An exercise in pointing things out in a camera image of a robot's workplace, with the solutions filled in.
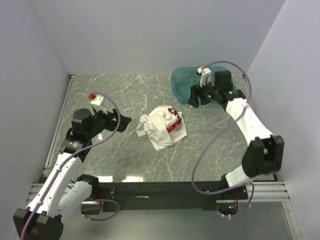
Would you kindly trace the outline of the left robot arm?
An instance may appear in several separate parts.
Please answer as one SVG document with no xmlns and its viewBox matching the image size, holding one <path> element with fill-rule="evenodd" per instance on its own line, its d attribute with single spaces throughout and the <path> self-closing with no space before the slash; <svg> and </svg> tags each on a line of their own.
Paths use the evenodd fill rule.
<svg viewBox="0 0 320 240">
<path fill-rule="evenodd" d="M 71 178 L 94 147 L 92 139 L 107 130 L 122 133 L 132 121 L 117 109 L 111 112 L 81 108 L 73 113 L 71 127 L 59 150 L 55 166 L 41 190 L 29 205 L 13 215 L 14 225 L 22 240 L 58 240 L 64 221 L 82 201 L 94 201 L 102 196 L 99 179 L 81 175 L 65 193 Z"/>
</svg>

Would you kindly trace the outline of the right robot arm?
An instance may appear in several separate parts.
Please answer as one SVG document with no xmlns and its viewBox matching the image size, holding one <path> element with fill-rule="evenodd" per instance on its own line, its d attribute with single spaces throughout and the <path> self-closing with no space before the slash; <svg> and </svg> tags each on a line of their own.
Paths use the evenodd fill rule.
<svg viewBox="0 0 320 240">
<path fill-rule="evenodd" d="M 230 200 L 237 194 L 238 187 L 256 177 L 273 174 L 281 169 L 285 141 L 259 120 L 249 105 L 249 97 L 234 88 L 229 70 L 212 72 L 209 68 L 200 67 L 196 73 L 200 76 L 200 82 L 191 86 L 188 104 L 198 108 L 210 102 L 218 103 L 233 119 L 229 127 L 237 125 L 242 132 L 247 149 L 241 165 L 221 178 L 219 190 L 200 190 L 193 179 L 191 185 L 200 194 L 220 194 L 222 198 Z"/>
</svg>

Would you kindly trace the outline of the white t-shirt red print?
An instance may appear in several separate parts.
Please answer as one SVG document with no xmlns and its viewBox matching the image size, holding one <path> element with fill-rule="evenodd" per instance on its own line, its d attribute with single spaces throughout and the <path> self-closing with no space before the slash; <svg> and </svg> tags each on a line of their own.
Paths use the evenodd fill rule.
<svg viewBox="0 0 320 240">
<path fill-rule="evenodd" d="M 158 106 L 151 113 L 140 116 L 135 131 L 139 137 L 147 136 L 157 152 L 188 135 L 182 112 L 170 105 Z"/>
</svg>

